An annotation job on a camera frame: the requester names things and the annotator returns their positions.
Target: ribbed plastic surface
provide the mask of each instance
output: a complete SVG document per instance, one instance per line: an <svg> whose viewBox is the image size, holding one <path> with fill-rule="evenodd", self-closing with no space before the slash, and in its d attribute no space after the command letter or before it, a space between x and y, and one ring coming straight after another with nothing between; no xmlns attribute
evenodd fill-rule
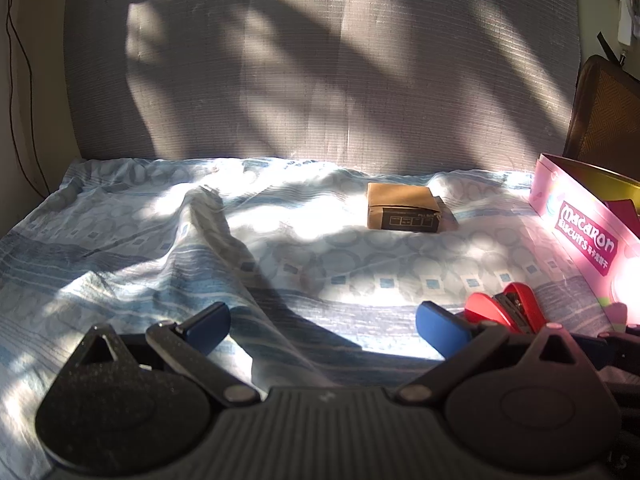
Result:
<svg viewBox="0 0 640 480"><path fill-rule="evenodd" d="M50 480L76 476L57 470ZM443 431L435 412L390 402L379 388L273 390L227 410L189 456L137 479L513 479L481 463ZM542 478L521 476L521 480ZM557 477L608 478L599 468Z"/></svg>

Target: pink box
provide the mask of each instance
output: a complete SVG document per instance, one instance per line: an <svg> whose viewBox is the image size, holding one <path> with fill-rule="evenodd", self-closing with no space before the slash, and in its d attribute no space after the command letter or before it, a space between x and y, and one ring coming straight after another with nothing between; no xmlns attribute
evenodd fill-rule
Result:
<svg viewBox="0 0 640 480"><path fill-rule="evenodd" d="M585 185L607 189L602 200L631 198L623 196L625 189L631 194L640 189L621 175L543 153L529 203L560 240L614 328L623 330L625 322L640 324L640 240Z"/></svg>

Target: black cable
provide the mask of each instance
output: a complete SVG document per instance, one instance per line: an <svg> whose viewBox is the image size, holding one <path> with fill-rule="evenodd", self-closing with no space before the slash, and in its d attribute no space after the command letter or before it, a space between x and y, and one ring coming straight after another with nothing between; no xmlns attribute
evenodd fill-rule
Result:
<svg viewBox="0 0 640 480"><path fill-rule="evenodd" d="M24 45L20 40L18 31L15 30L14 19L11 16L11 12L9 12L9 24L11 25L11 28L14 31L15 39L18 40L18 44L20 45L20 50L22 51L22 55L24 56L24 60L27 62L27 69L29 69L29 120L30 120L30 126L31 126L31 146L33 147L33 156L36 159L36 165L38 166L38 170L40 171L40 176L42 177L42 181L44 182L44 187L47 188L47 194L51 194L51 190L49 189L49 184L47 184L47 179L44 176L44 172L42 171L42 167L40 166L40 161L38 160L38 152L36 150L36 139L33 132L33 70L31 69L29 56L27 56L27 52L25 51Z"/></svg>
<svg viewBox="0 0 640 480"><path fill-rule="evenodd" d="M9 32L9 18L11 16L11 6L13 1L6 0L6 36L9 39L9 128L11 129L11 140L14 142L14 152L15 158L18 160L18 166L20 166L20 171L22 172L22 176L27 181L31 189L33 189L40 198L46 198L41 192L38 191L29 177L27 176L26 171L24 171L24 167L22 166L22 161L20 160L20 153L18 152L18 145L15 142L15 132L14 132L14 63L13 63L13 48L11 41L11 33Z"/></svg>
<svg viewBox="0 0 640 480"><path fill-rule="evenodd" d="M602 32L598 33L597 38L598 38L598 41L600 42L600 46L602 47L605 56L607 56L607 59L610 62L612 62L614 65L620 66L618 56L616 56L616 54L613 52L613 50L609 46L609 43L607 43L607 40L604 39Z"/></svg>

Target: bed sheet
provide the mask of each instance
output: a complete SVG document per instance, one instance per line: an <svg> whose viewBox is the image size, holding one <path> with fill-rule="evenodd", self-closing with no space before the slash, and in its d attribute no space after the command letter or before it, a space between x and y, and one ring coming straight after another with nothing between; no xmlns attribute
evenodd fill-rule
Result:
<svg viewBox="0 0 640 480"><path fill-rule="evenodd" d="M39 478L33 431L57 371L98 322L143 332L215 301L232 312L210 359L276 384L397 386L440 356L415 332L429 299L531 285L547 317L609 328L527 203L532 174L368 175L277 158L120 159L71 165L0 240L0 478ZM366 228L368 182L428 185L438 234Z"/></svg>

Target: brown cardboard box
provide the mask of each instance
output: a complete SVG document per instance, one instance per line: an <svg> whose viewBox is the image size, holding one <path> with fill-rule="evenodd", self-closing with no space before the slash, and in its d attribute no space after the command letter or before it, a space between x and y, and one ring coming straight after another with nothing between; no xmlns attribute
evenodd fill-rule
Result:
<svg viewBox="0 0 640 480"><path fill-rule="evenodd" d="M367 197L369 229L425 233L438 230L442 213L428 187L369 182Z"/></svg>

